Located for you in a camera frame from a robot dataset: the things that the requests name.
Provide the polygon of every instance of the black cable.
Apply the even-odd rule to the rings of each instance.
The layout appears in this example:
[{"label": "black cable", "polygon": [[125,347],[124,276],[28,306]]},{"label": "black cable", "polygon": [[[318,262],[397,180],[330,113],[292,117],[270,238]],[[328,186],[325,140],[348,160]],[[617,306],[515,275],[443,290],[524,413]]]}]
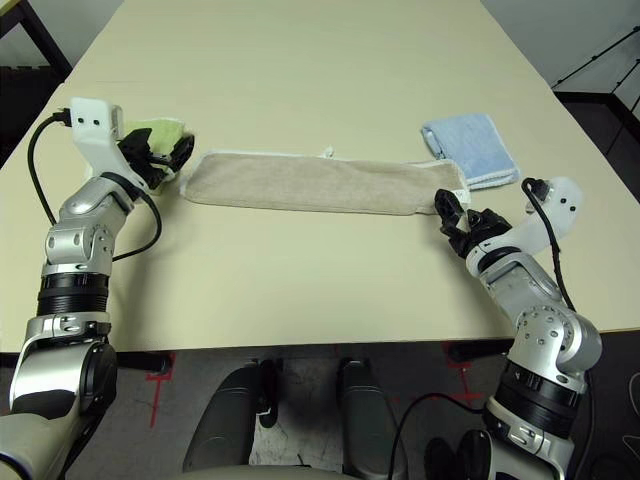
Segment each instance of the black cable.
[{"label": "black cable", "polygon": [[593,377],[591,376],[591,372],[589,370],[585,373],[585,382],[587,383],[588,391],[589,391],[589,430],[587,431],[587,439],[584,442],[584,447],[582,448],[582,453],[580,454],[580,461],[576,466],[575,473],[573,474],[574,480],[578,480],[580,472],[582,472],[582,468],[587,460],[587,453],[591,448],[591,440],[593,440],[593,434],[596,430],[596,395],[594,391],[593,385]]},{"label": "black cable", "polygon": [[134,255],[137,255],[138,253],[142,253],[142,252],[144,252],[146,250],[149,250],[158,241],[158,239],[160,238],[160,235],[162,235],[162,218],[160,217],[160,212],[158,211],[158,207],[153,202],[151,197],[149,195],[147,195],[143,190],[141,190],[138,187],[133,186],[133,184],[132,184],[132,187],[136,189],[136,191],[137,191],[138,195],[140,196],[140,198],[142,198],[144,203],[146,203],[149,206],[149,209],[153,213],[153,216],[156,219],[156,233],[153,236],[153,238],[146,245],[144,245],[143,247],[136,248],[135,250],[131,250],[130,252],[123,253],[121,255],[116,255],[115,257],[113,257],[113,261],[114,262],[117,262],[118,260],[122,260],[123,258],[132,257]]},{"label": "black cable", "polygon": [[620,85],[622,85],[622,84],[625,82],[625,80],[626,80],[627,78],[629,78],[629,75],[631,75],[631,74],[633,73],[633,71],[634,71],[636,68],[638,68],[638,65],[640,65],[640,58],[637,58],[637,59],[636,59],[636,63],[635,63],[635,64],[634,64],[630,69],[629,69],[629,71],[626,73],[626,75],[620,79],[620,81],[619,81],[619,82],[616,82],[616,86],[615,86],[615,87],[613,87],[613,90],[611,90],[609,93],[615,93],[615,91],[616,91],[618,88],[620,88]]},{"label": "black cable", "polygon": [[[56,218],[53,216],[53,212],[51,211],[49,202],[47,202],[47,197],[44,195],[44,191],[42,190],[42,186],[40,185],[40,180],[38,179],[38,173],[36,172],[36,168],[35,168],[34,153],[35,153],[36,144],[38,143],[38,139],[40,138],[40,135],[42,134],[45,128],[47,128],[49,125],[51,125],[54,122],[62,122],[66,126],[71,126],[71,114],[69,109],[65,108],[64,110],[60,112],[55,112],[50,117],[44,119],[42,123],[40,123],[36,127],[36,129],[33,132],[33,135],[31,135],[31,139],[29,140],[29,146],[27,148],[27,166],[29,167],[29,174],[31,175],[31,181],[33,182],[33,187],[36,190],[36,194],[38,195],[40,204],[42,205],[44,213],[47,215],[49,222],[51,222],[51,225],[56,224]],[[132,250],[130,252],[123,253],[121,255],[117,255],[113,257],[113,261],[117,262],[118,260],[122,260],[123,258],[132,257],[133,255],[137,255],[138,253],[142,253],[145,250],[150,249],[153,245],[155,245],[155,243],[160,238],[160,235],[162,234],[162,218],[160,217],[160,212],[158,211],[158,207],[156,207],[156,204],[153,202],[151,197],[147,195],[143,190],[134,186],[131,182],[126,180],[124,177],[121,177],[120,175],[116,175],[113,173],[109,173],[108,175],[112,177],[118,177],[117,179],[114,179],[114,178],[111,178],[111,179],[121,185],[123,185],[122,182],[126,182],[127,185],[125,190],[129,192],[135,192],[137,196],[142,198],[142,200],[151,209],[151,212],[153,213],[153,216],[155,217],[155,220],[156,220],[156,233],[153,236],[153,238],[143,247],[136,248],[135,250]]]},{"label": "black cable", "polygon": [[390,459],[390,462],[389,462],[389,473],[387,474],[387,480],[392,480],[393,479],[393,469],[394,469],[395,463],[396,463],[396,451],[398,449],[398,444],[400,443],[400,434],[402,433],[402,427],[404,427],[404,424],[407,421],[407,417],[409,417],[409,413],[411,413],[411,410],[413,410],[413,407],[415,407],[419,403],[421,403],[424,400],[427,400],[429,398],[442,398],[444,400],[447,400],[447,401],[453,403],[457,407],[462,408],[466,412],[473,413],[474,415],[479,415],[484,411],[484,409],[482,409],[482,408],[467,407],[463,403],[460,403],[455,398],[453,398],[453,397],[451,397],[451,396],[449,396],[449,395],[447,395],[445,393],[439,393],[439,392],[426,393],[426,394],[416,398],[413,402],[411,402],[411,404],[404,411],[404,414],[402,415],[402,419],[400,420],[400,423],[398,424],[398,428],[396,429],[396,436],[393,439],[393,446],[391,447],[391,459]]},{"label": "black cable", "polygon": [[624,42],[627,38],[629,38],[632,35],[635,35],[636,33],[640,32],[640,25],[633,27],[633,30],[631,30],[631,32],[629,32],[627,35],[625,35],[624,37],[622,37],[620,40],[618,40],[617,42],[614,42],[613,44],[609,45],[607,48],[605,48],[603,51],[601,51],[600,53],[596,53],[594,56],[591,57],[591,59],[589,61],[587,61],[586,63],[584,63],[583,65],[579,66],[578,68],[576,68],[573,72],[571,72],[569,75],[567,75],[566,77],[561,78],[560,80],[558,80],[555,84],[553,84],[551,86],[551,88],[556,88],[558,85],[560,85],[562,82],[564,82],[565,80],[569,79],[570,77],[573,77],[576,73],[578,73],[580,70],[582,70],[583,68],[587,67],[588,65],[591,65],[593,62],[595,62],[597,59],[599,59],[602,55],[604,55],[605,53],[607,53],[609,50],[617,47],[618,45],[620,45],[622,42]]},{"label": "black cable", "polygon": [[[558,240],[556,239],[555,233],[553,232],[553,227],[551,226],[551,222],[549,222],[549,218],[544,213],[544,210],[542,210],[538,199],[530,188],[533,186],[533,182],[535,182],[533,178],[525,178],[522,182],[522,190],[531,202],[531,205],[533,205],[533,208],[536,210],[538,215],[540,215],[540,219],[547,229],[547,234],[549,235],[549,243],[551,243],[551,252],[553,255],[553,267],[556,274],[556,282],[558,283],[558,287],[562,292],[562,296],[564,298],[564,301],[567,303],[567,306],[575,312],[576,309],[573,305],[573,302],[571,301],[571,298],[569,297],[569,293],[567,292],[567,288],[564,284],[564,279],[562,278],[562,271],[560,270],[560,246],[558,245]],[[576,467],[575,473],[573,475],[574,480],[578,480],[579,474],[586,462],[587,454],[589,453],[589,449],[591,448],[591,441],[593,440],[593,435],[595,433],[596,427],[595,391],[593,378],[591,376],[591,372],[588,370],[585,372],[585,383],[587,384],[587,390],[589,392],[589,427],[587,432],[587,439],[585,440],[584,448],[582,449],[580,460],[578,461],[578,466]]]},{"label": "black cable", "polygon": [[40,204],[44,209],[44,213],[47,215],[49,222],[51,225],[56,224],[56,217],[53,216],[53,212],[51,211],[51,207],[49,207],[49,203],[47,202],[47,197],[45,197],[44,192],[42,191],[42,186],[40,185],[40,181],[38,180],[38,173],[36,172],[36,166],[34,161],[34,152],[36,149],[36,143],[38,142],[38,138],[42,134],[43,130],[47,128],[52,123],[56,122],[57,119],[51,115],[48,118],[45,118],[40,125],[36,127],[33,131],[33,135],[31,135],[31,139],[29,140],[29,147],[27,148],[27,166],[29,167],[29,175],[31,175],[31,181],[33,182],[33,187],[36,189],[36,194],[38,195],[38,199],[40,200]]},{"label": "black cable", "polygon": [[544,224],[544,228],[547,230],[547,235],[549,235],[549,243],[551,243],[551,256],[553,258],[553,271],[556,274],[556,282],[558,283],[558,288],[560,289],[560,293],[562,293],[562,298],[566,302],[567,306],[575,312],[575,308],[573,306],[573,302],[569,297],[569,292],[567,292],[567,287],[564,284],[564,278],[562,277],[562,269],[560,268],[560,245],[558,245],[558,240],[556,239],[555,233],[553,233],[553,227],[551,226],[551,222],[547,217],[547,214],[544,213],[544,210],[540,206],[540,202],[538,198],[532,191],[535,179],[533,178],[525,178],[522,181],[522,191],[527,196],[531,205],[535,209],[535,211],[540,216],[540,220]]}]

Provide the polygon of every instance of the light green cloth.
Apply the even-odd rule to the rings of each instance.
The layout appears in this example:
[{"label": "light green cloth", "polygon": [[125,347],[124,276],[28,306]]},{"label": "light green cloth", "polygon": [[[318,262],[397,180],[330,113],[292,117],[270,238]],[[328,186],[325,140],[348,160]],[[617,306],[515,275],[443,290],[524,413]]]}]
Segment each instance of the light green cloth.
[{"label": "light green cloth", "polygon": [[156,155],[169,155],[173,146],[184,134],[184,123],[170,118],[156,118],[137,122],[125,122],[125,135],[139,128],[150,128],[149,147]]}]

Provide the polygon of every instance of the beige towel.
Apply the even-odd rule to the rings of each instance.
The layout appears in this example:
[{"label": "beige towel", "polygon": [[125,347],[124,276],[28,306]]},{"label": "beige towel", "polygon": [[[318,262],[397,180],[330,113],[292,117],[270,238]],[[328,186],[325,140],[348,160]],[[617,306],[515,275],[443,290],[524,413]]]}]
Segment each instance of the beige towel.
[{"label": "beige towel", "polygon": [[282,154],[209,153],[183,185],[188,200],[210,205],[356,212],[435,213],[436,190],[469,191],[450,161],[398,164]]}]

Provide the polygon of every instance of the floor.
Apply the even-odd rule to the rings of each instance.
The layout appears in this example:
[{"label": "floor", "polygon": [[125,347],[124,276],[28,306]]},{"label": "floor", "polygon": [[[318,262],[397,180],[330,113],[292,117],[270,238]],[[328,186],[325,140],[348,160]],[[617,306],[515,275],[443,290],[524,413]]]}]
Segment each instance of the floor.
[{"label": "floor", "polygon": [[[46,69],[40,74],[5,69],[0,73],[1,166],[57,82]],[[19,81],[9,84],[7,79]],[[598,148],[606,151],[618,128],[617,119],[604,107],[566,107]],[[638,143],[622,132],[607,159],[640,200]],[[640,418],[627,391],[629,378],[640,371],[639,342],[639,332],[604,336],[604,354],[594,369],[596,435],[578,480],[640,478],[640,448],[634,452],[622,441],[624,435],[640,436]],[[495,391],[504,358],[455,364],[445,355],[446,348],[442,343],[405,343],[193,350],[176,352],[173,370],[163,377],[121,370],[118,397],[67,478],[164,479],[179,473],[198,419],[222,379],[249,359],[269,357],[284,359],[284,398],[278,424],[269,430],[257,428],[251,462],[292,465],[302,461],[339,470],[341,437],[334,388],[340,359],[371,360],[396,418],[412,399],[427,391],[449,393],[481,406]],[[0,368],[0,413],[8,411],[11,376],[11,368]],[[587,418],[585,401],[575,424],[576,452],[582,449]],[[481,426],[481,419],[441,400],[419,407],[403,435],[410,478],[425,478],[422,457],[429,439],[442,436],[455,444],[466,430]]]}]

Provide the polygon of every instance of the silver arm segment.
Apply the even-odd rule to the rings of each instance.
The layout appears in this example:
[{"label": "silver arm segment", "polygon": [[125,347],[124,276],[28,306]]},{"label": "silver arm segment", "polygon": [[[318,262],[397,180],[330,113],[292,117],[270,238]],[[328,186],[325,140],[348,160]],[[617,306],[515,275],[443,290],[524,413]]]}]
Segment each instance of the silver arm segment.
[{"label": "silver arm segment", "polygon": [[124,137],[117,105],[72,98],[65,111],[51,119],[72,127],[93,178],[64,203],[47,234],[37,316],[27,324],[11,383],[11,412],[0,417],[2,478],[9,471],[20,478],[59,478],[115,398],[117,363],[106,312],[115,239],[142,197],[158,229],[127,256],[157,240],[160,217],[146,192],[175,178],[194,146],[193,135],[183,135],[158,167],[148,144],[151,129]]},{"label": "silver arm segment", "polygon": [[[556,238],[570,230],[582,205],[580,188],[566,177],[527,179]],[[468,432],[459,451],[489,461],[488,477],[564,480],[574,444],[569,437],[587,390],[586,370],[600,358],[597,329],[567,307],[554,281],[531,256],[549,245],[542,217],[512,227],[491,210],[465,212],[455,195],[436,194],[441,231],[511,321],[514,343],[495,395],[487,402],[486,431]],[[469,229],[459,228],[466,213]]]},{"label": "silver arm segment", "polygon": [[587,389],[584,373],[602,352],[600,335],[567,308],[555,283],[528,254],[496,261],[480,281],[516,330],[510,365],[487,403],[500,425],[492,433],[551,465],[554,477],[564,480],[574,448],[568,434]]},{"label": "silver arm segment", "polygon": [[115,397],[104,310],[115,238],[132,209],[120,185],[93,178],[47,235],[39,314],[28,322],[11,384],[12,414],[0,418],[0,455],[28,478],[58,478]]}]

